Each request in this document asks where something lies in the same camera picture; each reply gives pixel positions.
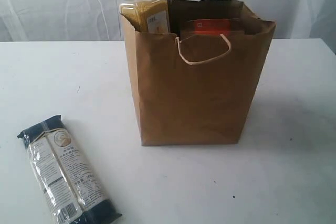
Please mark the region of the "brown paper shopping bag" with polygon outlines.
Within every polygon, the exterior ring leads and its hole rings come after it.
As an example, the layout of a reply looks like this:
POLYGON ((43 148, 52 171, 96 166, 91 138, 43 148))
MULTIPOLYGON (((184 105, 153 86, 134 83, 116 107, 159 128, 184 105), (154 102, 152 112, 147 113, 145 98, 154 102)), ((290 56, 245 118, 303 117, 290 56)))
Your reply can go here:
POLYGON ((133 103, 144 146, 239 141, 276 28, 237 0, 167 0, 168 34, 121 14, 133 103), (239 19, 241 35, 182 38, 197 19, 239 19))

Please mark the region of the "brown pouch with orange label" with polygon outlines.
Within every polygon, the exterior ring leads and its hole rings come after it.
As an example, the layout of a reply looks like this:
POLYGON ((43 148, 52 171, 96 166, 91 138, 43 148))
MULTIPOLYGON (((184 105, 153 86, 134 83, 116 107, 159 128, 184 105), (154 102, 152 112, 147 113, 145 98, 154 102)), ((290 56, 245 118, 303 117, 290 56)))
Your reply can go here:
POLYGON ((239 19, 197 19, 180 25, 182 38, 194 35, 225 36, 245 33, 244 25, 239 19))

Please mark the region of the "yellow millet plastic bottle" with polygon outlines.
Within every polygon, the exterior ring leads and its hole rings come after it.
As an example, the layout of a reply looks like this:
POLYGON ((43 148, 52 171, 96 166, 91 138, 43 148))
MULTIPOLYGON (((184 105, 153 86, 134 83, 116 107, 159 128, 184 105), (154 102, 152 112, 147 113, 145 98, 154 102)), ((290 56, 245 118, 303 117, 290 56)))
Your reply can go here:
POLYGON ((119 10, 139 32, 157 34, 170 32, 167 0, 124 0, 119 10))

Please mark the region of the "noodle packet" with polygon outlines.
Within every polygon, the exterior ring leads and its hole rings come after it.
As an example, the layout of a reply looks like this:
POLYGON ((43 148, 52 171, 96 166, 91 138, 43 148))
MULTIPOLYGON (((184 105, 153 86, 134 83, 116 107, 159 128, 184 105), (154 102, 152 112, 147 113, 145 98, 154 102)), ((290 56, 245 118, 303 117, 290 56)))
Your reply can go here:
POLYGON ((54 223, 113 223, 122 216, 60 115, 22 130, 17 138, 23 141, 54 223))

